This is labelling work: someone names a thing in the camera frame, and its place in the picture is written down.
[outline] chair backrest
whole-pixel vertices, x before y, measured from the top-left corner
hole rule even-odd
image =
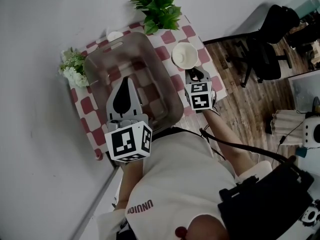
[[[273,5],[269,9],[261,29],[251,34],[251,38],[270,44],[278,43],[289,30],[299,26],[297,13],[287,7]]]

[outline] chair seat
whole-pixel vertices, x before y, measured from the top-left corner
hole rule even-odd
[[[274,80],[281,78],[281,69],[272,45],[248,38],[249,61],[258,78]]]

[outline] person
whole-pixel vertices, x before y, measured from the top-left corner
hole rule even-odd
[[[241,144],[216,109],[203,110],[215,137]],[[214,159],[206,139],[173,127],[153,137],[150,157],[123,170],[118,203],[97,218],[100,240],[227,240],[219,191],[272,171],[255,165],[247,151],[218,143],[225,162]]]

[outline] shirt sleeve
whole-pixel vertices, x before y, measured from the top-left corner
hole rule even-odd
[[[125,209],[101,214],[96,218],[99,240],[116,240],[117,232],[125,219]]]
[[[257,163],[254,167],[250,168],[244,173],[242,173],[239,176],[239,180],[243,182],[245,179],[251,176],[256,176],[257,178],[259,178],[259,180],[261,180],[271,172],[272,172],[271,163],[269,161],[264,160]]]

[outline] office chair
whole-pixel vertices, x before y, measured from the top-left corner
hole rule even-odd
[[[243,88],[246,87],[252,69],[258,77],[259,83],[262,83],[263,80],[275,80],[281,77],[278,61],[286,61],[289,68],[292,69],[287,51],[284,49],[284,55],[276,55],[271,44],[278,43],[290,29],[297,27],[299,23],[300,19],[294,10],[273,5],[269,9],[261,29],[248,35],[246,40],[248,50],[241,41],[236,43],[237,47],[242,48],[243,57],[229,56],[226,61],[247,63],[245,79],[241,83]]]

